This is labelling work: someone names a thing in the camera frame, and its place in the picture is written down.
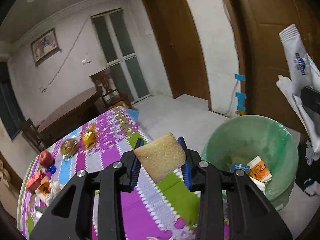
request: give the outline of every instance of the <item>green trash bin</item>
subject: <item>green trash bin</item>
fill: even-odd
[[[229,171],[233,163],[247,164],[256,156],[272,174],[266,197],[277,210],[283,209],[293,188],[298,150],[281,123],[259,115],[230,119],[215,130],[202,152],[203,160],[223,171]]]

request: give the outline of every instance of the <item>plastic bag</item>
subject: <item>plastic bag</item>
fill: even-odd
[[[297,27],[294,24],[281,31],[279,36],[289,67],[293,93],[296,96],[300,96],[302,88],[312,87],[308,54],[303,46]]]
[[[75,138],[65,139],[60,147],[60,152],[63,159],[72,157],[79,149],[78,141]]]

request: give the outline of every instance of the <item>red apple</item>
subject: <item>red apple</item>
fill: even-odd
[[[39,163],[44,168],[50,168],[53,164],[54,159],[48,151],[43,151],[39,155]]]

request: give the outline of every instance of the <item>blue logo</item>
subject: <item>blue logo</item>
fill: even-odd
[[[296,59],[297,59],[297,69],[301,71],[302,75],[305,75],[305,69],[306,69],[306,64],[304,63],[304,60],[300,57],[299,53],[296,53]]]

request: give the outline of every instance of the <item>glass door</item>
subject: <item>glass door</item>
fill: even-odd
[[[124,22],[123,10],[92,17],[92,22],[119,92],[127,94],[132,103],[147,97],[149,90]]]

